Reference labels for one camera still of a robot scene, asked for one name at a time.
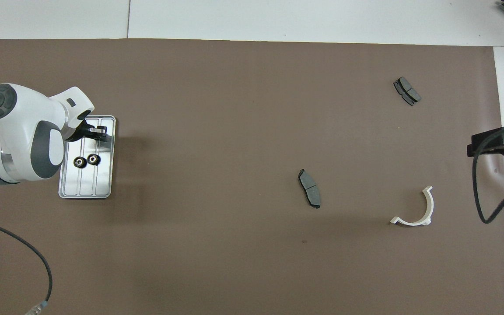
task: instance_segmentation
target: black wheel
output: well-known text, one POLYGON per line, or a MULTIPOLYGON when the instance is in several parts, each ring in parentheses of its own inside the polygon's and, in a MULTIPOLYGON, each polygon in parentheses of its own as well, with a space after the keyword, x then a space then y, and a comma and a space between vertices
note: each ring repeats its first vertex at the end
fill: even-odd
POLYGON ((87 166, 87 160, 85 160, 82 156, 78 156, 73 160, 73 164, 76 168, 82 169, 87 166))
POLYGON ((87 157, 87 162, 91 165, 98 165, 100 163, 100 156, 97 154, 89 154, 87 157))

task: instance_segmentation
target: metal tray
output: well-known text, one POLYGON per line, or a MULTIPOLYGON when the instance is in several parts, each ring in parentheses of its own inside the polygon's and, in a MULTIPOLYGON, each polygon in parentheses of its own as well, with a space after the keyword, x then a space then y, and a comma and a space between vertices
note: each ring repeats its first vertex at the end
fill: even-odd
POLYGON ((104 199, 112 191, 116 118, 110 115, 89 115, 86 120, 93 126, 105 126, 109 141, 82 138, 66 143, 58 188, 59 196, 65 199, 104 199), (98 165, 87 164, 82 169, 74 166, 76 157, 82 156, 86 159, 91 153, 100 156, 98 165))

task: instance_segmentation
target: white curved part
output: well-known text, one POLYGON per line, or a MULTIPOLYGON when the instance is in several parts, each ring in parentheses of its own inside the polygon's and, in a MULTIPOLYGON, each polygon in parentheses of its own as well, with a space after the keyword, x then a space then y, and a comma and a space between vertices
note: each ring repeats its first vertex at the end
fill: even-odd
POLYGON ((414 223, 406 222, 400 217, 394 217, 392 220, 390 220, 390 223, 402 223, 404 225, 409 225, 410 227, 415 227, 417 225, 429 225, 431 223, 431 215, 433 214, 433 209, 434 209, 434 201, 433 201, 433 196, 431 195, 431 189, 433 189, 433 186, 427 186, 423 190, 423 194, 425 195, 425 199, 427 200, 427 211, 425 211, 425 215, 415 221, 414 223))

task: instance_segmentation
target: cable connector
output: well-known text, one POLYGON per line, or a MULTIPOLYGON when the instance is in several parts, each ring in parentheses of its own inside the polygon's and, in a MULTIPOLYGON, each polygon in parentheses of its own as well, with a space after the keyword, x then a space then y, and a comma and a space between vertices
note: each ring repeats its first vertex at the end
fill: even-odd
POLYGON ((36 305, 35 307, 31 308, 30 311, 27 311, 26 314, 24 315, 38 315, 42 313, 42 309, 48 305, 47 301, 43 301, 39 305, 36 305))

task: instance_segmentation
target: white robotic arm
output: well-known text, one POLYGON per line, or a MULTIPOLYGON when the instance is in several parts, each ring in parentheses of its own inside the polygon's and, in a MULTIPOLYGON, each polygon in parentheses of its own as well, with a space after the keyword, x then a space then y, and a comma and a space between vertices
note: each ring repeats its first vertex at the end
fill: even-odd
POLYGON ((84 120, 94 110, 77 87, 50 98, 17 84, 0 84, 0 185, 52 177, 64 156, 64 141, 106 130, 84 120))

